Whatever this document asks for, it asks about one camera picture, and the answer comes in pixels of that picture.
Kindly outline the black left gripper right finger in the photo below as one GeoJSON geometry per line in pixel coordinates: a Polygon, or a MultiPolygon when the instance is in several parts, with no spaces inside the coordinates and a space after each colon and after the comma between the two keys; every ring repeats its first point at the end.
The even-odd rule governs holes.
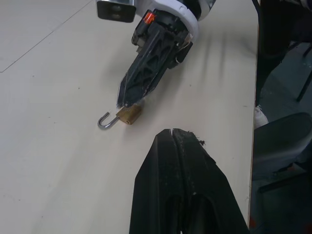
{"type": "Polygon", "coordinates": [[[185,234],[247,234],[229,182],[192,132],[173,129],[185,195],[185,234]]]}

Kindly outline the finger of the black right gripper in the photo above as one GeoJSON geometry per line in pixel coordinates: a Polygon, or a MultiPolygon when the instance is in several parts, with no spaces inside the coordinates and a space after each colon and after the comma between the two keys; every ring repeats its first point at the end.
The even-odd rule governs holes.
{"type": "Polygon", "coordinates": [[[129,101],[127,98],[128,86],[128,73],[126,73],[119,84],[117,95],[117,108],[122,108],[129,105],[129,101]]]}
{"type": "Polygon", "coordinates": [[[139,102],[157,87],[177,51],[177,43],[174,33],[152,32],[126,74],[123,106],[139,102]]]}

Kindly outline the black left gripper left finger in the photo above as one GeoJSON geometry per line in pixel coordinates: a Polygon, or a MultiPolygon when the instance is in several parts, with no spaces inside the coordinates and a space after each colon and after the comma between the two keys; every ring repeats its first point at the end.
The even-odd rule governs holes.
{"type": "Polygon", "coordinates": [[[129,232],[181,232],[183,184],[176,143],[170,129],[158,133],[134,184],[129,232]]]}

